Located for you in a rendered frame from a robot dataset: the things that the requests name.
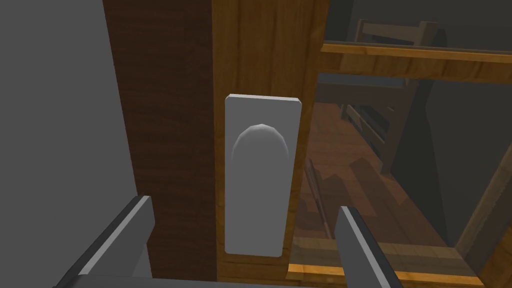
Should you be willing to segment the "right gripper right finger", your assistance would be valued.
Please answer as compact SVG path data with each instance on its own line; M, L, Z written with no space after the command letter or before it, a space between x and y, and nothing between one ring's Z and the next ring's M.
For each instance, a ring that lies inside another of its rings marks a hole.
M404 288L356 208L339 208L334 234L347 288Z

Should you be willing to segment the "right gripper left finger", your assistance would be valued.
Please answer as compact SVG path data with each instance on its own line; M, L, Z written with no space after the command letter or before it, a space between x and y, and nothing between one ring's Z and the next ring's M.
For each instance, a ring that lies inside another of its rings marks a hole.
M64 274L63 288L78 275L151 278L147 249L155 217L150 196L135 196Z

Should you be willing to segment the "brown wooden door leaf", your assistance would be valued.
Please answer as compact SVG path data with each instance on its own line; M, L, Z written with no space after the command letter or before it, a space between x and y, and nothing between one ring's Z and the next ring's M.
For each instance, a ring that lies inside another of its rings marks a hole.
M289 263L318 73L512 84L512 54L324 43L329 0L211 0L211 6L217 279L346 288L341 268ZM279 257L225 252L225 99L230 93L297 97L302 103Z

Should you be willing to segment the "brown wooden chair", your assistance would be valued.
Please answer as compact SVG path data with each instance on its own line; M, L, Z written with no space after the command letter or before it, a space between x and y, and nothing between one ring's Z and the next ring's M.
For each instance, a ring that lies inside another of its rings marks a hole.
M377 36L408 41L413 46L429 46L437 33L437 22L421 21L418 26L370 23L358 21L355 41L363 42L365 36ZM337 104L340 117L349 117L361 134L367 136L379 152L379 172L388 174L395 160L412 102L419 81L408 78L358 76L320 73L316 85L315 102ZM355 106L369 106L388 121L384 137L358 112Z

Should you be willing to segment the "grey door knob with plate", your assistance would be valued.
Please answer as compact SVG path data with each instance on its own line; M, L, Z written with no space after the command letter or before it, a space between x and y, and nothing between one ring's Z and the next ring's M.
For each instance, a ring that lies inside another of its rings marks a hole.
M282 254L302 103L294 97L225 99L224 249Z

